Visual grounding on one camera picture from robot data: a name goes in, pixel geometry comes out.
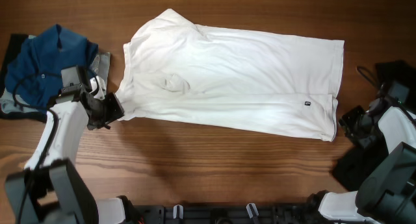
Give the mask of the white t-shirt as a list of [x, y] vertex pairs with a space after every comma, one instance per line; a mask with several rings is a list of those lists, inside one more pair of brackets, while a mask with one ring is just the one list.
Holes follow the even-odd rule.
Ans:
[[123, 51], [124, 120], [335, 138], [341, 40], [198, 25], [167, 9]]

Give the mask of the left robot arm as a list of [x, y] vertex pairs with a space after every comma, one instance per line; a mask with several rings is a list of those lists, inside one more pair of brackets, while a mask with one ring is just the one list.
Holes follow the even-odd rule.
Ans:
[[140, 213], [124, 195], [97, 201], [75, 168], [85, 129], [108, 129], [124, 110], [113, 93], [101, 99], [83, 66], [63, 69], [62, 89], [43, 109], [47, 122], [23, 171], [9, 174], [5, 190], [16, 223], [137, 223]]

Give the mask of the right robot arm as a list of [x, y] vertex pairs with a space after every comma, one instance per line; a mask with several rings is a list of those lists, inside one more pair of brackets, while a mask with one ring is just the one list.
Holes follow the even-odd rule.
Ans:
[[405, 105], [410, 88], [383, 84], [368, 110], [339, 120], [358, 155], [338, 161], [333, 175], [349, 182], [346, 193], [311, 198], [312, 223], [415, 222], [415, 114]]

